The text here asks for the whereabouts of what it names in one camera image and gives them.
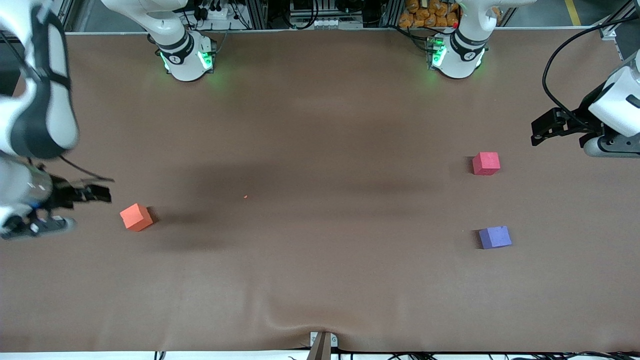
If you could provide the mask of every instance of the pink cube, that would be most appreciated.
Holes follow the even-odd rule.
[[[500,170],[497,152],[478,152],[473,160],[474,175],[494,175]]]

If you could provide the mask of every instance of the black cable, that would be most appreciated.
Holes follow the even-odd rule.
[[[536,359],[539,359],[538,356],[536,356],[536,354],[531,354],[533,357],[535,357]],[[574,353],[569,353],[568,355],[563,355],[561,354],[560,356],[555,356],[553,354],[547,354],[545,355],[545,357],[549,360],[563,360],[563,359],[571,359],[573,357],[576,356],[598,356],[598,357],[604,357],[607,359],[613,359],[613,360],[623,360],[622,357],[614,355],[614,354],[607,354],[604,352],[594,352],[594,351],[583,351],[583,352],[574,352]],[[514,357],[510,360],[531,360],[528,357]]]
[[[229,3],[229,4],[231,5],[231,9],[234,11],[234,14],[238,15],[238,20],[240,21],[240,23],[247,30],[250,30],[251,27],[249,26],[249,23],[244,19],[244,15],[240,11],[240,6],[238,6],[238,3],[236,2],[236,0],[232,0],[232,3]]]
[[[289,9],[287,9],[286,5],[287,5],[288,1],[284,1],[283,4],[283,13],[282,13],[282,20],[284,21],[285,24],[287,24],[287,26],[290,29],[297,29],[297,30],[304,30],[304,29],[308,29],[309,27],[311,27],[311,25],[316,23],[316,20],[318,19],[318,16],[320,15],[320,4],[318,3],[318,0],[314,0],[313,4],[316,6],[316,14],[314,15],[314,5],[311,6],[311,18],[309,18],[309,22],[307,23],[307,25],[304,25],[303,27],[299,28],[293,24],[291,24],[291,22],[289,20],[287,20],[287,13],[291,14],[291,11]]]
[[[96,174],[95,172],[90,172],[89,170],[85,170],[81,167],[79,167],[78,165],[72,163],[71,161],[67,160],[64,156],[60,155],[58,156],[60,158],[60,160],[64,161],[65,163],[69,164],[72,168],[80,171],[80,172],[84,172],[87,175],[91,175],[93,176],[94,179],[96,180],[100,180],[100,181],[109,181],[110,183],[115,183],[115,180],[110,178],[110,177],[104,177],[104,176],[100,176],[98,174]]]
[[[184,8],[182,8],[182,13],[184,14],[184,18],[187,20],[187,24],[189,24],[189,30],[193,30],[193,26],[191,25],[191,21],[189,20],[189,17],[187,16],[187,12],[184,11]]]
[[[408,31],[405,31],[405,30],[403,30],[402,28],[400,28],[399,26],[396,26],[396,25],[387,25],[387,26],[385,26],[385,28],[395,29],[400,34],[402,34],[402,35],[404,35],[406,37],[409,37],[409,38],[414,38],[416,40],[425,40],[425,41],[427,40],[427,37],[419,37],[417,35],[411,35],[411,34],[409,34]],[[450,32],[450,33],[444,33],[444,32],[442,32],[440,30],[436,30],[436,29],[433,29],[433,28],[424,28],[424,29],[431,30],[431,31],[434,31],[436,33],[443,34],[443,35],[451,35],[451,34],[453,34],[453,31]]]
[[[411,41],[413,42],[413,44],[420,50],[424,51],[425,53],[429,53],[430,50],[422,47],[420,44],[418,44],[417,40],[413,37],[413,35],[411,35],[411,31],[409,30],[409,28],[406,29],[407,34],[409,34],[409,38],[411,39]]]
[[[593,26],[589,29],[586,30],[582,30],[581,32],[575,34],[574,36],[570,37],[569,39],[567,39],[565,42],[563,42],[555,51],[554,53],[551,55],[551,57],[549,58],[549,61],[547,62],[547,66],[545,66],[545,71],[542,73],[542,89],[544,89],[545,94],[547,96],[549,96],[549,99],[551,99],[551,101],[553,101],[556,105],[558,105],[569,117],[571,117],[571,119],[575,120],[576,122],[578,122],[580,125],[584,126],[586,129],[589,129],[589,126],[587,126],[587,124],[585,124],[582,120],[578,119],[572,112],[571,110],[569,110],[563,103],[560,102],[560,100],[556,99],[556,97],[551,94],[551,91],[549,91],[549,87],[547,86],[547,75],[549,73],[549,68],[551,67],[551,63],[554,61],[554,59],[556,58],[556,56],[558,55],[558,53],[560,53],[560,50],[564,49],[565,46],[567,46],[568,44],[570,44],[572,41],[574,41],[575,39],[581,37],[582,35],[588,34],[592,31],[596,31],[598,29],[602,29],[602,28],[606,28],[607,26],[612,26],[612,25],[616,25],[616,24],[620,24],[622,22],[626,22],[626,21],[631,21],[631,20],[635,20],[638,18],[637,14],[632,15],[631,17],[627,17],[626,19],[620,19],[620,20],[616,20],[616,21],[610,21],[610,22],[603,22],[602,24]]]

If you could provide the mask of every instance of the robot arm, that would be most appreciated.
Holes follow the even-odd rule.
[[[16,239],[69,231],[74,221],[55,217],[75,202],[111,201],[102,186],[80,188],[27,165],[15,156],[51,159],[78,140],[62,25],[44,0],[0,0],[0,26],[24,44],[20,69],[26,82],[18,97],[0,96],[0,236]],[[47,213],[38,218],[37,211]]]
[[[431,55],[433,68],[446,76],[462,79],[480,66],[484,48],[497,24],[494,6],[523,6],[536,0],[457,0],[462,8],[460,25],[450,34],[438,34],[442,39]]]
[[[102,0],[137,22],[156,42],[164,67],[180,81],[193,81],[213,71],[215,42],[197,31],[186,31],[178,15],[188,0]]]
[[[640,53],[618,67],[567,114],[552,108],[531,123],[533,146],[555,136],[586,133],[584,152],[598,158],[640,158]]]
[[[26,82],[19,97],[0,97],[0,151],[55,158],[78,138],[62,25],[42,0],[0,0],[0,26],[25,45]]]

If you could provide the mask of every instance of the brown table surface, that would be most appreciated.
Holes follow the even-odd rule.
[[[640,163],[529,142],[573,33],[497,31],[458,81],[396,32],[234,34],[194,83],[144,36],[69,36],[68,158],[114,177],[113,203],[0,243],[0,349],[295,348],[321,329],[360,351],[639,350]],[[619,63],[588,36],[550,87],[574,108]],[[479,151],[502,170],[470,174]],[[135,202],[160,221],[125,230]],[[513,246],[478,249],[498,225]]]

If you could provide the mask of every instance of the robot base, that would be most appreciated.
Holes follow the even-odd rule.
[[[451,49],[451,35],[437,34],[428,39],[428,49],[433,52],[427,54],[429,68],[439,70],[445,76],[453,79],[463,79],[473,74],[474,70],[480,66],[484,50],[472,61],[464,61],[460,55]]]
[[[190,31],[189,34],[196,46],[182,64],[173,64],[163,56],[166,73],[180,81],[195,81],[204,74],[212,74],[216,62],[217,43],[197,31]]]
[[[34,237],[68,233],[75,228],[76,221],[72,218],[59,216],[54,216],[49,219],[39,218],[32,221],[28,227],[24,226],[19,229],[14,229],[9,233],[2,234],[2,239],[10,241],[32,239]]]
[[[584,153],[592,158],[640,158],[640,150],[636,149],[638,144],[639,135],[627,138],[622,135],[615,136],[614,140],[604,142],[604,138],[599,136],[597,138],[589,139],[584,144]]]

